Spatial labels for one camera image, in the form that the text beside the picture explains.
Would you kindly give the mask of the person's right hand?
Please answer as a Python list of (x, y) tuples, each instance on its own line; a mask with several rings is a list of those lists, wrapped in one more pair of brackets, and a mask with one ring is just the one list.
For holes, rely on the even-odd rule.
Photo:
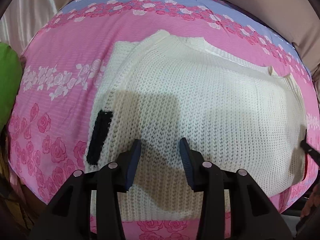
[(320, 202), (320, 195), (319, 195), (319, 185), (316, 185), (313, 188), (312, 194), (310, 198), (307, 200), (305, 206), (302, 209), (300, 214), (300, 218), (304, 218), (305, 216), (310, 215), (312, 207), (318, 207)]

